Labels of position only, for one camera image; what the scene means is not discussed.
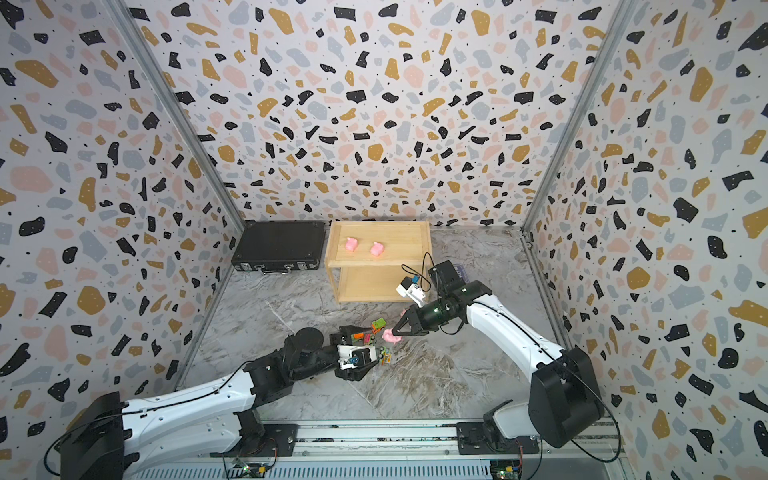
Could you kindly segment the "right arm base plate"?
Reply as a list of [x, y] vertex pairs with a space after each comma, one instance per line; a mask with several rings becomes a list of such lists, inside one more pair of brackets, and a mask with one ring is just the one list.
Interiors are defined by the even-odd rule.
[[506, 438], [486, 422], [458, 422], [456, 424], [460, 455], [517, 455], [539, 454], [536, 437], [518, 436]]

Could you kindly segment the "pink toy pig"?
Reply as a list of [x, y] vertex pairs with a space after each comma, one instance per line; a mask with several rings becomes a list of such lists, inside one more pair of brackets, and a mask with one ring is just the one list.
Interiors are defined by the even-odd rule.
[[385, 246], [380, 242], [374, 242], [371, 249], [370, 254], [374, 257], [380, 257], [385, 250]]
[[359, 245], [359, 241], [354, 237], [348, 237], [346, 239], [344, 248], [349, 252], [354, 252]]
[[382, 333], [382, 339], [387, 343], [397, 344], [402, 340], [402, 337], [395, 335], [392, 329], [385, 329]]

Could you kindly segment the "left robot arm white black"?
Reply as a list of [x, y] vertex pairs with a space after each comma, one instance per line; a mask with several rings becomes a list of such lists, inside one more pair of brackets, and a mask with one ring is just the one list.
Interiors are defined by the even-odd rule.
[[266, 442], [259, 407], [289, 395], [299, 381], [326, 372], [360, 381], [379, 364], [380, 348], [353, 342], [366, 333], [344, 326], [325, 337], [305, 327], [221, 379], [131, 400], [104, 394], [49, 447], [59, 454], [59, 467], [43, 465], [61, 479], [122, 479], [193, 456], [255, 454]]

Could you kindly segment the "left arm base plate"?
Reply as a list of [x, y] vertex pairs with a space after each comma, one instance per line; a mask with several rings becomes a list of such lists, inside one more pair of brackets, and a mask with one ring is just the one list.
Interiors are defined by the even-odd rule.
[[299, 425], [295, 423], [268, 423], [260, 435], [251, 435], [225, 453], [227, 457], [291, 457], [296, 446]]

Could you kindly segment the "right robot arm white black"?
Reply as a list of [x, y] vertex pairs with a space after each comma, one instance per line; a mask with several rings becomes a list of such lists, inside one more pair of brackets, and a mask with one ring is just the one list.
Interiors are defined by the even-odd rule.
[[437, 298], [416, 300], [392, 328], [397, 337], [437, 332], [458, 318], [491, 339], [529, 383], [526, 400], [509, 400], [483, 416], [485, 438], [495, 448], [535, 436], [560, 448], [604, 414], [592, 362], [578, 347], [570, 350], [537, 333], [506, 308], [480, 281], [465, 282], [444, 261], [429, 270]]

